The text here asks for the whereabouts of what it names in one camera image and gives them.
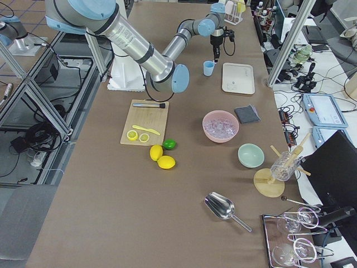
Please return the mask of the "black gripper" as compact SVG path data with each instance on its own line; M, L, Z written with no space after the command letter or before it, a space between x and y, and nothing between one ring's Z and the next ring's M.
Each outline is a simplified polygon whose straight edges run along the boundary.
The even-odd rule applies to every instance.
M214 62L217 63L220 58L220 45L224 43L225 38L228 37L230 42L235 42L235 34L233 30L219 28L210 35L210 43L213 46Z

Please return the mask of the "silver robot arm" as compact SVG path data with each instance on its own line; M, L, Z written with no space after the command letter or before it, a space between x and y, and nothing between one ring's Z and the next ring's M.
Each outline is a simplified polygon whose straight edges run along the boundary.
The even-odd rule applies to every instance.
M119 11L116 1L45 1L47 25L54 30L83 35L87 30L103 35L149 73L149 82L159 92L184 92L189 70L175 59L193 36L210 36L223 27L225 7L214 3L203 19L182 22L163 53L157 51Z
M213 46L214 62L220 58L220 46L224 45L225 39L235 42L235 33L224 25L225 4L218 2L210 7L210 13L199 20L186 19L180 23L176 34L164 49L163 55L175 60L187 47L194 36L210 37Z

